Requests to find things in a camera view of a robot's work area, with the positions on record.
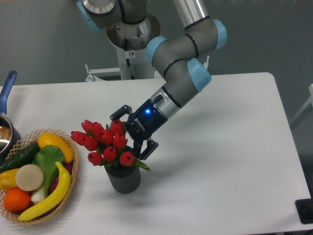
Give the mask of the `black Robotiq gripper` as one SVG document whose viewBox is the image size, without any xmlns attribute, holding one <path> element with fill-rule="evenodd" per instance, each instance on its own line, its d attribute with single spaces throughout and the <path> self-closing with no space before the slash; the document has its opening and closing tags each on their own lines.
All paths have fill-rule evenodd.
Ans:
<svg viewBox="0 0 313 235">
<path fill-rule="evenodd" d="M 128 114 L 126 129 L 134 141 L 133 155 L 139 160 L 145 161 L 157 149 L 158 143 L 151 135 L 160 128 L 168 118 L 155 107 L 155 103 L 149 98 L 134 113 L 128 105 L 123 105 L 111 116 L 115 121 Z M 143 142 L 146 140 L 146 148 L 141 152 Z"/>
</svg>

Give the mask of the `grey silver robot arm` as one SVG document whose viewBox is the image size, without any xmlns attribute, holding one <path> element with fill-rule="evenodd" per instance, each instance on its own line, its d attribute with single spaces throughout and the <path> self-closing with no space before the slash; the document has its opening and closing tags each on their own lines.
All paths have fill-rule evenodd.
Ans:
<svg viewBox="0 0 313 235">
<path fill-rule="evenodd" d="M 124 106 L 111 116 L 129 116 L 126 128 L 134 142 L 133 154 L 145 160 L 158 146 L 152 134 L 211 81 L 198 57 L 226 43 L 226 28 L 210 18 L 202 0 L 175 1 L 185 33 L 172 41 L 162 37 L 144 0 L 80 0 L 77 7 L 92 30 L 106 30 L 121 79 L 154 78 L 158 73 L 165 80 L 135 112 Z"/>
</svg>

